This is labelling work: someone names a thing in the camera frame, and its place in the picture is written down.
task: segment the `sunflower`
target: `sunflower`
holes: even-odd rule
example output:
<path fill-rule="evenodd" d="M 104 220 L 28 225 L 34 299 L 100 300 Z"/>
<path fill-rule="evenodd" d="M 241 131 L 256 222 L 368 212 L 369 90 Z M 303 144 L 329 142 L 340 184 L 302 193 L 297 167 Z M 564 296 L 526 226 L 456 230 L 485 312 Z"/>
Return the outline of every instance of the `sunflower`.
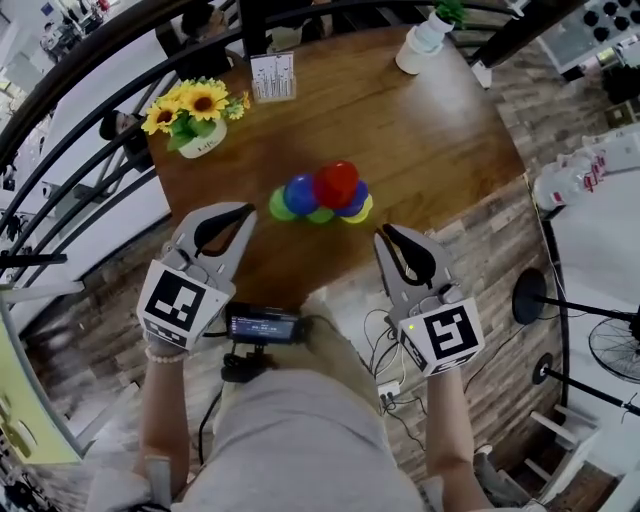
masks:
<path fill-rule="evenodd" d="M 251 108 L 251 103 L 249 102 L 249 93 L 244 91 L 242 93 L 242 106 L 245 110 L 249 110 Z"/>
<path fill-rule="evenodd" d="M 227 92 L 227 84 L 225 84 L 222 80 L 215 80 L 215 79 L 210 79 L 207 82 L 211 87 L 219 87 L 220 89 L 222 89 L 224 92 Z"/>
<path fill-rule="evenodd" d="M 175 87 L 172 87 L 171 90 L 162 97 L 162 99 L 167 101 L 180 102 L 180 100 L 182 99 L 182 95 L 185 93 L 187 89 L 189 89 L 190 86 L 191 86 L 191 81 L 185 80 L 180 85 L 176 85 Z"/>
<path fill-rule="evenodd" d="M 147 120 L 142 124 L 142 129 L 149 135 L 157 130 L 169 133 L 169 126 L 178 118 L 180 104 L 175 101 L 157 101 L 147 109 Z"/>
<path fill-rule="evenodd" d="M 229 104 L 227 91 L 217 85 L 195 84 L 185 90 L 182 97 L 182 108 L 191 114 L 196 121 L 220 119 L 221 111 Z"/>

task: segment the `white marker cube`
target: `white marker cube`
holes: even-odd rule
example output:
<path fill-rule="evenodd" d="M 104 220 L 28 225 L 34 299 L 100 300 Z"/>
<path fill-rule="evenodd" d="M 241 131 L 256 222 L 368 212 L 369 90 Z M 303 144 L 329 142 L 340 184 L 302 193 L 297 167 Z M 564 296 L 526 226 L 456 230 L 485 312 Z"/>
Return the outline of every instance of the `white marker cube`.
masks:
<path fill-rule="evenodd" d="M 136 313 L 147 339 L 191 350 L 230 296 L 154 260 Z"/>
<path fill-rule="evenodd" d="M 484 348 L 472 298 L 407 318 L 398 327 L 400 343 L 425 376 L 461 366 Z"/>

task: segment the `white pot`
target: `white pot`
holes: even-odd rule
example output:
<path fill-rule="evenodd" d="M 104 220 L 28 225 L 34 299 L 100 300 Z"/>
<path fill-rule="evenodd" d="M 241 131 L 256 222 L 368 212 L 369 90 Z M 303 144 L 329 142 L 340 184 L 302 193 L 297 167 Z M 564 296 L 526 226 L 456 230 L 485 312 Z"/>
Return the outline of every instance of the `white pot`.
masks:
<path fill-rule="evenodd" d="M 227 123 L 223 119 L 216 120 L 215 129 L 207 137 L 196 137 L 178 149 L 185 158 L 198 158 L 217 145 L 219 145 L 227 135 Z"/>
<path fill-rule="evenodd" d="M 396 55 L 396 64 L 409 75 L 417 75 L 424 70 L 429 58 L 442 49 L 442 42 L 436 43 L 431 47 L 425 47 L 416 38 L 416 31 L 416 27 L 409 30 L 402 48 Z"/>

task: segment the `red ball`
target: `red ball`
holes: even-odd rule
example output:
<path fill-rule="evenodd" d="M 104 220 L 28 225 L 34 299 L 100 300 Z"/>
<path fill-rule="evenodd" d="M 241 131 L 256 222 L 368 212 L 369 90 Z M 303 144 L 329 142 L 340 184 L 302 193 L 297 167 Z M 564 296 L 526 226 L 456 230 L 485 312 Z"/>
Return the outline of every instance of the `red ball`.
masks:
<path fill-rule="evenodd" d="M 332 162 L 313 177 L 313 195 L 325 208 L 346 208 L 356 195 L 359 179 L 358 169 L 351 162 Z"/>

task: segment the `yellow ball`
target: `yellow ball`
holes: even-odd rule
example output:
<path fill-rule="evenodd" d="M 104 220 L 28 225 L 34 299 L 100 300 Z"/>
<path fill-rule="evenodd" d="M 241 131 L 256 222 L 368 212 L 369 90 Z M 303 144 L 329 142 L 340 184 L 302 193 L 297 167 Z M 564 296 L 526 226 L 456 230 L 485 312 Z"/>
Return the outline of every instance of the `yellow ball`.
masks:
<path fill-rule="evenodd" d="M 349 224 L 360 224 L 361 222 L 364 222 L 367 219 L 367 217 L 369 216 L 369 212 L 371 211 L 371 208 L 373 208 L 373 197 L 371 197 L 371 194 L 369 194 L 364 204 L 362 205 L 362 210 L 360 210 L 360 213 L 358 213 L 358 215 L 354 215 L 353 217 L 340 217 L 340 218 L 343 221 L 348 222 Z"/>

